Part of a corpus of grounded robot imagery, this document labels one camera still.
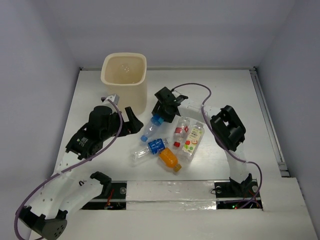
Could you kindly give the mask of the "red label clear bottle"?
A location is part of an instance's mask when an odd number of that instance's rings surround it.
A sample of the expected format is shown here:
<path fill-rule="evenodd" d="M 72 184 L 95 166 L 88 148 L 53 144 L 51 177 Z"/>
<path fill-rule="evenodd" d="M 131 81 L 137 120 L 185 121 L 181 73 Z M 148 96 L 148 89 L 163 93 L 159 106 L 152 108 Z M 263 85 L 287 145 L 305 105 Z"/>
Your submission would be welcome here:
<path fill-rule="evenodd" d="M 173 134 L 173 146 L 179 148 L 189 131 L 190 118 L 180 117 Z"/>

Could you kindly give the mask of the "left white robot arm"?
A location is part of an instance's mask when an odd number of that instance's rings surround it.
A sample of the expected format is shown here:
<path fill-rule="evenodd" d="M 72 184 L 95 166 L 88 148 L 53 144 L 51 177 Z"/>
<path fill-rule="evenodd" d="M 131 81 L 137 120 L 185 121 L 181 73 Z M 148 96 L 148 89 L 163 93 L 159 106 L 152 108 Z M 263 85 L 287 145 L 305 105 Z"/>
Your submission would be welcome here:
<path fill-rule="evenodd" d="M 117 138 L 138 133 L 144 124 L 130 106 L 124 121 L 116 104 L 107 102 L 90 112 L 88 121 L 75 132 L 65 147 L 57 168 L 37 186 L 18 207 L 14 232 L 18 239 L 18 222 L 40 235 L 57 240 L 66 230 L 71 215 L 95 197 L 110 194 L 112 179 L 101 171 L 83 173 L 83 165 L 105 152 Z"/>

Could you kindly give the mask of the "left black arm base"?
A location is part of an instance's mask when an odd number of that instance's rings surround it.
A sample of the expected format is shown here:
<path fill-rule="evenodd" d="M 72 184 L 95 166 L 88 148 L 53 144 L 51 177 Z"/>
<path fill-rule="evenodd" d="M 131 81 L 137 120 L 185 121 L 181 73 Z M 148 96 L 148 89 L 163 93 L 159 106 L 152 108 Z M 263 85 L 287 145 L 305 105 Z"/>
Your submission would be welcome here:
<path fill-rule="evenodd" d="M 108 194 L 101 194 L 86 203 L 82 210 L 126 210 L 127 182 L 112 182 Z"/>

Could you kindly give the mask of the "orange juice bottle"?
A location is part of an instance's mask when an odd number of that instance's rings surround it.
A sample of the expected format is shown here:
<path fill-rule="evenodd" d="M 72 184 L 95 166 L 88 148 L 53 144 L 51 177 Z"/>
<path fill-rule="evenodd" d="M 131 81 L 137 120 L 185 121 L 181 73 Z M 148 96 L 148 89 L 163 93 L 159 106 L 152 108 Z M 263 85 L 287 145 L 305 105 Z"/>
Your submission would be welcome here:
<path fill-rule="evenodd" d="M 175 173 L 182 168 L 179 164 L 178 158 L 168 147 L 160 152 L 159 158 L 167 168 L 172 169 Z"/>

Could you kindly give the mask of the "blue label water bottle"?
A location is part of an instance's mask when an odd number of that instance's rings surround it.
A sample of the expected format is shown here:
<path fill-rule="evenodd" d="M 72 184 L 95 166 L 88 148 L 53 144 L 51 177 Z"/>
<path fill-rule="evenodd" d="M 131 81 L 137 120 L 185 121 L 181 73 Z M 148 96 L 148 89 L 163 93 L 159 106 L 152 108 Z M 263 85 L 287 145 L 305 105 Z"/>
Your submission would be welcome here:
<path fill-rule="evenodd" d="M 144 132 L 140 137 L 140 140 L 145 143 L 149 139 L 151 139 L 151 137 L 157 132 L 158 128 L 162 125 L 163 122 L 164 119 L 160 117 L 158 114 L 155 114 L 145 127 Z"/>

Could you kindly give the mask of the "white fruit label bottle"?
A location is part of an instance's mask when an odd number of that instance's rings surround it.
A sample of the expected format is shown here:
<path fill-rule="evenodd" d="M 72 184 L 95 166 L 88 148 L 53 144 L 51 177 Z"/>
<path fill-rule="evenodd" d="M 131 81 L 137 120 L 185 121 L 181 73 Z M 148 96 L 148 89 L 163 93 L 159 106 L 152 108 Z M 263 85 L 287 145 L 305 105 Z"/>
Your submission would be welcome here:
<path fill-rule="evenodd" d="M 202 122 L 197 121 L 189 128 L 182 147 L 177 152 L 180 162 L 190 164 L 204 136 L 205 129 Z"/>

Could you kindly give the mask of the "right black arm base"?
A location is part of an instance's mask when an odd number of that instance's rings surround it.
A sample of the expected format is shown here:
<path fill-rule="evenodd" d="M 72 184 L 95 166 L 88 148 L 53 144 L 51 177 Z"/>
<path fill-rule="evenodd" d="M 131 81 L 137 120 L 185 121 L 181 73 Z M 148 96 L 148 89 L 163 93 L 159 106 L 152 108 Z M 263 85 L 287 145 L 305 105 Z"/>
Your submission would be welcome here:
<path fill-rule="evenodd" d="M 258 182 L 254 179 L 244 190 L 237 190 L 230 181 L 216 181 L 210 193 L 216 197 L 218 210 L 236 210 L 247 202 L 244 209 L 262 209 L 261 196 L 257 193 Z"/>

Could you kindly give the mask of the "clear plastic bottle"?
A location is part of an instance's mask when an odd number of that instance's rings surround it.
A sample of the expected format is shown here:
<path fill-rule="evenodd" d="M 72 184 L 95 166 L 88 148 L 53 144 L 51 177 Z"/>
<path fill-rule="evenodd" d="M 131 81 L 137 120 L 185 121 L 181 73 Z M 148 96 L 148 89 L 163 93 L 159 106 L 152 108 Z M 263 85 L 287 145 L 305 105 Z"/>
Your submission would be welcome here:
<path fill-rule="evenodd" d="M 131 69 L 129 67 L 129 65 L 127 63 L 123 63 L 120 67 L 119 67 L 119 71 L 122 74 L 129 74 L 131 73 Z"/>

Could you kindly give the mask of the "crushed blue label bottle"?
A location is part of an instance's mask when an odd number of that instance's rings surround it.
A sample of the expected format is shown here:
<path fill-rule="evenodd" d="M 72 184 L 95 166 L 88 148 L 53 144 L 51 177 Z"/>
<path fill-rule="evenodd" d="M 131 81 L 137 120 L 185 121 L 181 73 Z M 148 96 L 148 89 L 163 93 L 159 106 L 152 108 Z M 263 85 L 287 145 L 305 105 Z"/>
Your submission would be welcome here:
<path fill-rule="evenodd" d="M 168 145 L 168 138 L 154 139 L 148 142 L 142 149 L 139 149 L 132 154 L 132 163 L 134 165 L 140 164 L 147 157 L 160 154 Z"/>

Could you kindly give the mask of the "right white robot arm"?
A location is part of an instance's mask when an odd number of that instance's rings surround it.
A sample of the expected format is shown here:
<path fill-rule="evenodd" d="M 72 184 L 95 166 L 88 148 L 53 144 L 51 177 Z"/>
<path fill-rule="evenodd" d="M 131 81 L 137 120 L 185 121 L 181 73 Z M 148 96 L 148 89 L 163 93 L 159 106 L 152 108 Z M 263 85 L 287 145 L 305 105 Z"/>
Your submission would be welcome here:
<path fill-rule="evenodd" d="M 235 196 L 243 197 L 253 179 L 244 155 L 246 128 L 234 108 L 230 105 L 217 108 L 204 102 L 196 102 L 167 87 L 163 87 L 154 95 L 157 102 L 152 114 L 165 122 L 172 123 L 176 116 L 180 116 L 207 125 L 216 143 L 225 152 L 229 166 L 230 190 Z"/>

